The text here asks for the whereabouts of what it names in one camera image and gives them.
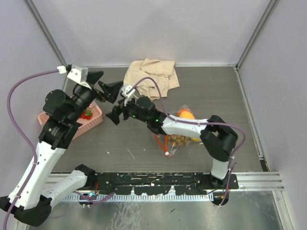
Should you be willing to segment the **fake brown longan bunch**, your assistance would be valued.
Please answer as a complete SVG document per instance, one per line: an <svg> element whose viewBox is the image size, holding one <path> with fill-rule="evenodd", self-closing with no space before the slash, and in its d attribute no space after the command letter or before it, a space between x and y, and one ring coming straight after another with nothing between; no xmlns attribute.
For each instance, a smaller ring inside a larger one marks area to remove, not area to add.
<svg viewBox="0 0 307 230"><path fill-rule="evenodd" d="M183 135L167 135L166 140L171 147L184 147L189 143L190 138Z"/></svg>

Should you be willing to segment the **clear zip top bag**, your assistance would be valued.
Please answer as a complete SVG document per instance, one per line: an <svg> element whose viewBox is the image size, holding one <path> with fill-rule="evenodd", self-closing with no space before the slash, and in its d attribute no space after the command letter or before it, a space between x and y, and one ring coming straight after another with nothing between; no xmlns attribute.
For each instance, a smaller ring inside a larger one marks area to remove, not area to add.
<svg viewBox="0 0 307 230"><path fill-rule="evenodd" d="M177 112L173 112L172 115L175 115L179 118L185 119L195 119L193 112L189 109L187 105L183 105L179 108ZM189 144L200 143L202 144L199 138L191 138L188 136L183 136L179 134L173 135L154 135L154 140L158 146L165 152L167 157L174 156L176 152L184 150Z"/></svg>

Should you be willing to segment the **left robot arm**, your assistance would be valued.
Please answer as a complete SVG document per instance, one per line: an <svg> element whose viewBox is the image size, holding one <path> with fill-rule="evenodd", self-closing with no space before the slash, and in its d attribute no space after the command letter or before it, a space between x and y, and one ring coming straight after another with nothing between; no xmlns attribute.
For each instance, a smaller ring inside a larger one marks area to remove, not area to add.
<svg viewBox="0 0 307 230"><path fill-rule="evenodd" d="M114 103L117 99L123 82L105 84L100 81L103 74L102 71L86 74L86 81L75 85L72 97L62 90L53 90L46 96L43 110L49 119L37 145L30 146L34 156L16 188L0 199L0 208L8 215L38 227L65 196L82 187L90 190L96 186L95 170L81 164L60 182L44 188L52 169L81 126L78 119L82 113L94 100Z"/></svg>

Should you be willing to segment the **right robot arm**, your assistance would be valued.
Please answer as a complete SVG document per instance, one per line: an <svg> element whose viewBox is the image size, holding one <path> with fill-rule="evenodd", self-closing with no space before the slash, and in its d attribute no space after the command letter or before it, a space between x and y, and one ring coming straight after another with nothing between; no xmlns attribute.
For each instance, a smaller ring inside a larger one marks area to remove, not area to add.
<svg viewBox="0 0 307 230"><path fill-rule="evenodd" d="M146 123L147 128L157 135L182 135L200 139L213 158L211 185L220 189L227 184L229 160L238 135L219 116L213 115L203 120L176 117L158 110L147 97L132 99L127 103L122 99L106 114L115 125L120 123L120 115L123 115L124 120L132 117Z"/></svg>

